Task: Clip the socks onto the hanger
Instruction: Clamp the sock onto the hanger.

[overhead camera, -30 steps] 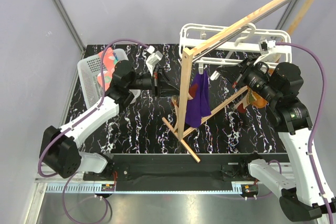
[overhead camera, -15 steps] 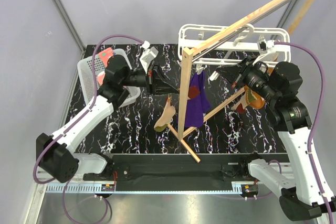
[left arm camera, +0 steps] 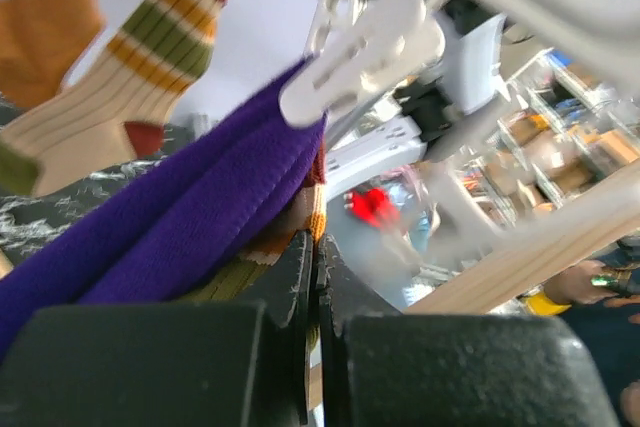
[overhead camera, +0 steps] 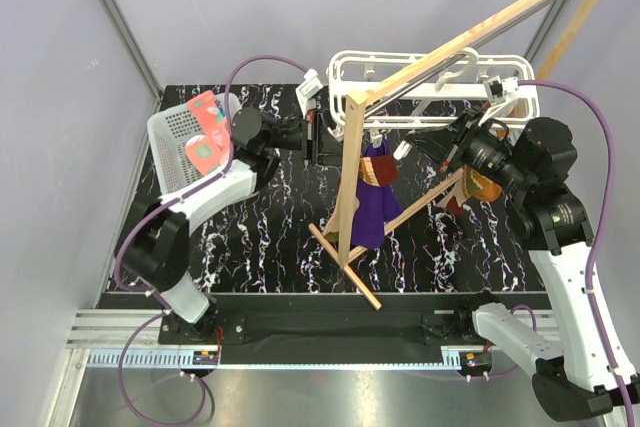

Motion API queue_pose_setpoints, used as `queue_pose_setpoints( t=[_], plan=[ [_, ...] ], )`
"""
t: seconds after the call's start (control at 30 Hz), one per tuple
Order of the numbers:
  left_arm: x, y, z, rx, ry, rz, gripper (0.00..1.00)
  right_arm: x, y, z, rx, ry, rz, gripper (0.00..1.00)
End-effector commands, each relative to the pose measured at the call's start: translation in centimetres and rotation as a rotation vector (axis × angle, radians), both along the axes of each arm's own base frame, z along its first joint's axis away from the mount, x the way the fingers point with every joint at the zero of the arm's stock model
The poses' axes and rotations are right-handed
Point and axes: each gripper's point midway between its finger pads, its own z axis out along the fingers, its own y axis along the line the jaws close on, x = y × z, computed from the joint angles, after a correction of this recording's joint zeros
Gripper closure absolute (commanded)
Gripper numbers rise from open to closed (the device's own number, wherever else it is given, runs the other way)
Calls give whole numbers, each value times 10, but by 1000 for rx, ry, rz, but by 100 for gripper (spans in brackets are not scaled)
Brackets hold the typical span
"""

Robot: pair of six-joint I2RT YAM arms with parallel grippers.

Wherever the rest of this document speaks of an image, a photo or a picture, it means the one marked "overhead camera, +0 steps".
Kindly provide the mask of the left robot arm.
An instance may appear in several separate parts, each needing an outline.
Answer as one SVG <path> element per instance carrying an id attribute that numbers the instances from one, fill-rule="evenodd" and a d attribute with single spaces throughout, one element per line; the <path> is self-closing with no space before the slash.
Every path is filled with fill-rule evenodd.
<path id="1" fill-rule="evenodd" d="M 136 198 L 115 255 L 114 273 L 139 278 L 144 291 L 177 317 L 181 331 L 196 343 L 214 335 L 217 308 L 189 272 L 194 231 L 265 188 L 279 168 L 276 150 L 298 151 L 304 161 L 323 166 L 337 166 L 342 157 L 341 136 L 322 109 L 284 119 L 242 109 L 231 120 L 231 141 L 230 164 L 163 197 Z"/>

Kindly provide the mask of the white clip hanger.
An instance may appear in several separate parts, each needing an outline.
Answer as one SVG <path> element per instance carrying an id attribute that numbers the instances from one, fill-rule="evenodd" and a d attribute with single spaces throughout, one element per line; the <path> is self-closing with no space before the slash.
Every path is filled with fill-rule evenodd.
<path id="1" fill-rule="evenodd" d="M 390 53 L 343 50 L 331 59 L 327 68 L 328 111 L 323 114 L 331 125 L 333 136 L 343 140 L 346 118 L 346 94 L 367 91 L 386 77 L 420 60 L 417 53 Z M 433 73 L 425 73 L 404 84 L 397 93 L 377 101 L 364 114 L 364 135 L 378 145 L 381 138 L 392 131 L 416 131 L 444 127 L 457 117 L 437 104 L 461 102 L 488 106 L 483 83 L 489 78 L 516 77 L 520 81 L 535 78 L 534 69 L 518 55 L 482 55 L 465 48 L 444 61 Z M 503 122 L 509 128 L 512 140 L 525 124 L 540 115 L 537 91 L 529 86 L 520 87 L 526 98 L 526 120 L 523 125 Z"/>

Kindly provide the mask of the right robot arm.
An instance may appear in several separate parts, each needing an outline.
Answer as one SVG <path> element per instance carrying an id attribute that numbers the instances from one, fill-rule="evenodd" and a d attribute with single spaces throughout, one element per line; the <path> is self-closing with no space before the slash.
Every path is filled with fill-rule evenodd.
<path id="1" fill-rule="evenodd" d="M 454 318 L 466 343 L 482 339 L 502 350 L 530 378 L 538 403 L 557 422 L 587 420 L 639 403 L 639 374 L 617 342 L 601 299 L 596 243 L 582 202 L 565 181 L 577 159 L 567 125 L 549 117 L 527 122 L 516 142 L 508 127 L 467 109 L 449 125 L 411 132 L 405 140 L 442 170 L 469 167 L 497 184 L 508 219 L 539 273 L 559 339 L 547 340 L 502 303 L 478 294 Z"/>

